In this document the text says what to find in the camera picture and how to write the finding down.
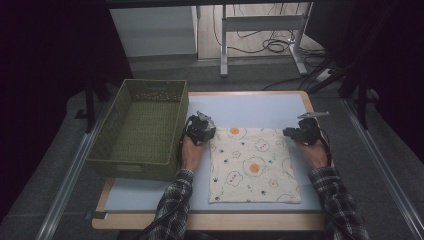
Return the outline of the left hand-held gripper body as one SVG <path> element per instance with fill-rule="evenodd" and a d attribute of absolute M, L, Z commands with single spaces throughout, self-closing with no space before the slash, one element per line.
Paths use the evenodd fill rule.
<path fill-rule="evenodd" d="M 185 134 L 195 145 L 208 142 L 214 137 L 215 133 L 216 126 L 211 117 L 200 111 L 190 116 L 186 122 Z"/>

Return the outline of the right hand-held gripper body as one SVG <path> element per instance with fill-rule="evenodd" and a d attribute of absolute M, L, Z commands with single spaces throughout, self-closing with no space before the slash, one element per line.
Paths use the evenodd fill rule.
<path fill-rule="evenodd" d="M 298 142 L 307 146 L 314 145 L 318 140 L 328 145 L 328 134 L 319 126 L 318 117 L 327 116 L 328 112 L 307 112 L 299 116 L 300 137 Z"/>

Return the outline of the cream printed cloth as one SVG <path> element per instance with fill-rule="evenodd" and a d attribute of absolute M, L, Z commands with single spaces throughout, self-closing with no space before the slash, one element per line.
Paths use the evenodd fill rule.
<path fill-rule="evenodd" d="M 280 129 L 218 128 L 210 141 L 211 203 L 302 201 Z"/>

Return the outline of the green woven plastic basket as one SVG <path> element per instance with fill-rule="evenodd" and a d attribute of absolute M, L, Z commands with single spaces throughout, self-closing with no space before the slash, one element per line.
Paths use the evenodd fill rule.
<path fill-rule="evenodd" d="M 188 104 L 184 80 L 124 80 L 86 162 L 105 177 L 172 180 Z"/>

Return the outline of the person's right hand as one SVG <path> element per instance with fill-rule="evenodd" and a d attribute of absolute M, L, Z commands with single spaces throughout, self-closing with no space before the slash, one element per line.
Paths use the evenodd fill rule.
<path fill-rule="evenodd" d="M 306 161 L 313 169 L 327 167 L 328 157 L 321 141 L 317 141 L 313 145 L 305 145 L 301 142 L 296 142 L 296 146 L 301 150 Z"/>

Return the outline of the person's left hand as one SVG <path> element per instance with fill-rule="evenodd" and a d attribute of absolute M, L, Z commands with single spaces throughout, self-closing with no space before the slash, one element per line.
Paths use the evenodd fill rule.
<path fill-rule="evenodd" d="M 206 143 L 195 145 L 188 136 L 185 136 L 182 143 L 181 168 L 195 172 L 201 162 L 206 147 Z"/>

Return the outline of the pale blue foam mat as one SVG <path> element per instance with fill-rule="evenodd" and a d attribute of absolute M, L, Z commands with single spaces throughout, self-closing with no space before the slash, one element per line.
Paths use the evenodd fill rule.
<path fill-rule="evenodd" d="M 303 93 L 238 92 L 194 94 L 189 97 L 189 114 L 201 111 L 219 127 L 274 128 L 297 125 L 298 116 L 312 110 Z M 296 203 L 211 203 L 211 160 L 204 156 L 196 171 L 191 198 L 194 213 L 253 213 L 319 211 L 318 196 L 307 178 L 309 167 L 293 141 L 288 142 L 294 176 L 299 183 L 301 202 Z M 105 210 L 112 213 L 153 212 L 167 184 L 165 182 L 116 179 L 106 200 Z"/>

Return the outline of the white power strip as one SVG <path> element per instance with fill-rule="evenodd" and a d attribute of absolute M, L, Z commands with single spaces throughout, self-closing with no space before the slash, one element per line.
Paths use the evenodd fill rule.
<path fill-rule="evenodd" d="M 318 82 L 322 82 L 322 81 L 326 80 L 327 78 L 329 78 L 330 76 L 332 76 L 334 73 L 335 73 L 335 71 L 333 69 L 326 68 L 316 77 L 316 80 Z"/>

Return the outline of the white cabinet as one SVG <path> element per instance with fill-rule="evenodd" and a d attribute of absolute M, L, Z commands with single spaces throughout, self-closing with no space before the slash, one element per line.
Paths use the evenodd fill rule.
<path fill-rule="evenodd" d="M 111 9 L 127 57 L 197 53 L 194 6 Z"/>

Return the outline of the dark curtain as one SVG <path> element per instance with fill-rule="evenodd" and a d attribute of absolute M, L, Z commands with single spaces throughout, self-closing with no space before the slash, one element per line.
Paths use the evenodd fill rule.
<path fill-rule="evenodd" d="M 378 112 L 424 163 L 424 0 L 318 0 L 306 35 L 352 68 L 339 94 L 375 91 Z"/>

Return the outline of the dark metal stand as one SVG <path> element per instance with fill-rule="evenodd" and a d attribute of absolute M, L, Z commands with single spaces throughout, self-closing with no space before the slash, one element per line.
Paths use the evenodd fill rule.
<path fill-rule="evenodd" d="M 95 124 L 95 109 L 94 109 L 94 88 L 90 80 L 85 81 L 85 102 L 86 109 L 79 109 L 75 115 L 75 119 L 86 119 L 86 133 L 90 133 Z"/>

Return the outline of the aluminium floor rail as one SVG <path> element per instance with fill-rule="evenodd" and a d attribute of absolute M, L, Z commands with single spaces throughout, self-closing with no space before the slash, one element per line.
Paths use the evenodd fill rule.
<path fill-rule="evenodd" d="M 383 182 L 388 188 L 395 204 L 397 205 L 403 219 L 410 229 L 415 240 L 424 240 L 424 221 L 419 216 L 410 198 L 401 188 L 401 185 L 395 178 L 382 152 L 377 147 L 374 139 L 368 130 L 366 130 L 357 118 L 357 111 L 352 103 L 348 100 L 341 100 L 349 118 L 357 131 L 361 141 L 363 142 L 369 156 L 371 157 L 377 171 L 382 177 Z"/>
<path fill-rule="evenodd" d="M 69 202 L 71 194 L 77 183 L 79 175 L 85 164 L 85 159 L 88 154 L 88 149 L 91 146 L 94 135 L 97 133 L 100 123 L 106 115 L 108 103 L 102 103 L 96 110 L 95 114 L 97 119 L 94 122 L 94 126 L 89 133 L 85 133 L 77 148 L 77 151 L 71 161 L 70 166 L 64 176 L 64 179 L 57 191 L 57 194 L 46 214 L 46 217 L 41 224 L 39 232 L 36 235 L 35 240 L 52 240 L 57 230 L 60 220 L 64 214 L 66 206 Z"/>

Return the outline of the grey metal desk frame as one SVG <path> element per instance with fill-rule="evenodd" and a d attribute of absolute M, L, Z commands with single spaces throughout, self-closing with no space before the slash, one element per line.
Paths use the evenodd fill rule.
<path fill-rule="evenodd" d="M 237 31 L 295 31 L 295 38 L 289 42 L 289 50 L 297 66 L 300 75 L 305 76 L 307 69 L 300 57 L 300 43 L 306 29 L 310 15 L 312 2 L 306 5 L 302 14 L 280 15 L 280 16 L 248 16 L 248 17 L 227 17 L 226 6 L 222 6 L 221 18 L 221 55 L 220 55 L 220 75 L 228 76 L 228 54 L 227 54 L 227 33 Z"/>

